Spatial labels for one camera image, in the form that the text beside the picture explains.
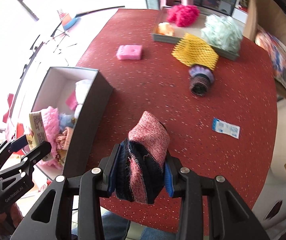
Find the person's left hand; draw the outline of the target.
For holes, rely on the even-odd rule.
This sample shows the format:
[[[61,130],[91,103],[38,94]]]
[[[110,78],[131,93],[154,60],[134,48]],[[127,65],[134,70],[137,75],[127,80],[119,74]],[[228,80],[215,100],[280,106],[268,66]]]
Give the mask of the person's left hand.
[[[19,206],[14,203],[10,210],[9,210],[9,216],[13,222],[14,228],[17,228],[20,222],[23,220],[23,215],[19,209]],[[1,236],[9,236],[11,233],[5,228],[5,221],[7,218],[6,213],[0,214],[0,235]]]

